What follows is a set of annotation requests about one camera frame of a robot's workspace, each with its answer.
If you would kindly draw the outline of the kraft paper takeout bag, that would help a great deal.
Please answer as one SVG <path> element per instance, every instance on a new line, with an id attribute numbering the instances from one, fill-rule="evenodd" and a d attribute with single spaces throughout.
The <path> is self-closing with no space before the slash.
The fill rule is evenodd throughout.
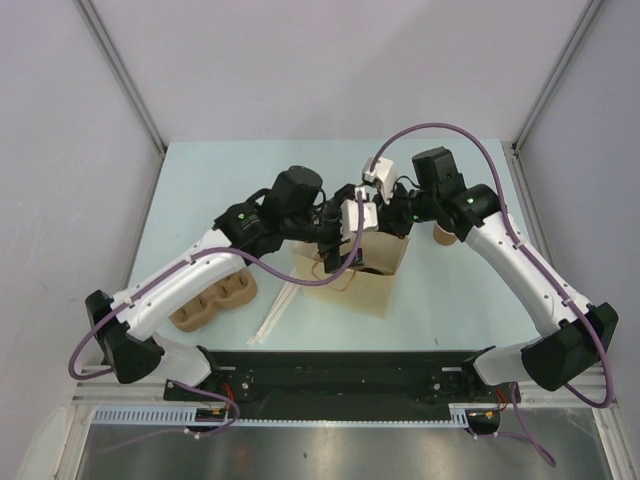
<path id="1" fill-rule="evenodd" d="M 400 239 L 381 232 L 364 232 L 360 244 L 363 264 L 355 270 L 346 270 L 337 280 L 326 286 L 303 286 L 304 295 L 361 313 L 384 317 L 408 245 L 409 238 Z M 330 276 L 324 273 L 324 266 L 317 250 L 316 244 L 293 242 L 291 252 L 297 278 L 318 281 Z M 358 272 L 359 268 L 364 267 L 383 270 L 389 275 Z"/>

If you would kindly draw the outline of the brown pulp cup carrier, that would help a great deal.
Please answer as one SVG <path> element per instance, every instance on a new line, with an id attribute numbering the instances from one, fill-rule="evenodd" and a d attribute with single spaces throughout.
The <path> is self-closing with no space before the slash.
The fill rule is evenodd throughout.
<path id="1" fill-rule="evenodd" d="M 212 284 L 169 316 L 171 323 L 187 333 L 211 324 L 219 313 L 249 304 L 257 295 L 257 284 L 244 268 Z"/>

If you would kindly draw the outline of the black coffee cup lid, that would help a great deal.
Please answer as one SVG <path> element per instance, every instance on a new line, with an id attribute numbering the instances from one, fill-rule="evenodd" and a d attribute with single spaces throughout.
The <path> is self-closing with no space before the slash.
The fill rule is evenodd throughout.
<path id="1" fill-rule="evenodd" d="M 364 267 L 364 268 L 359 268 L 358 272 L 362 272 L 365 274 L 371 274 L 371 275 L 379 275 L 379 276 L 386 276 L 389 275 L 388 273 L 384 272 L 383 270 L 379 270 L 373 267 Z"/>

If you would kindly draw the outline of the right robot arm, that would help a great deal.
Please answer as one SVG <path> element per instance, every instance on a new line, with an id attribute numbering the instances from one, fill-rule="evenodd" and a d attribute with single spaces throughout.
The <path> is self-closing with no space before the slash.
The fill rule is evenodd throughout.
<path id="1" fill-rule="evenodd" d="M 369 160 L 364 182 L 378 193 L 381 231 L 403 237 L 415 223 L 432 221 L 486 260 L 524 306 L 539 336 L 509 347 L 489 347 L 468 359 L 463 393 L 484 401 L 497 385 L 535 382 L 547 391 L 570 381 L 599 361 L 612 340 L 618 314 L 607 302 L 595 305 L 573 289 L 503 215 L 499 197 L 485 184 L 468 187 L 453 154 L 444 147 L 412 159 L 418 186 L 398 182 L 393 161 Z"/>

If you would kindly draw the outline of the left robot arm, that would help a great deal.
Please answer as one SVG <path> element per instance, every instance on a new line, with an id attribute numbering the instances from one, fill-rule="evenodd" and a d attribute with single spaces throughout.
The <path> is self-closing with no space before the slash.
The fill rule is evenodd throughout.
<path id="1" fill-rule="evenodd" d="M 121 384 L 160 376 L 185 384 L 197 398 L 214 397 L 221 387 L 203 350 L 186 347 L 158 334 L 175 313 L 200 314 L 213 306 L 205 291 L 255 265 L 285 282 L 324 287 L 353 263 L 359 244 L 346 257 L 340 247 L 348 238 L 360 241 L 365 229 L 366 194 L 347 184 L 328 198 L 322 178 L 303 166 L 278 174 L 269 188 L 229 206 L 192 246 L 163 269 L 115 294 L 97 290 L 85 305 L 94 339 L 107 362 L 106 373 Z M 329 275 L 306 280 L 274 269 L 263 256 L 287 240 L 315 243 L 328 251 Z"/>

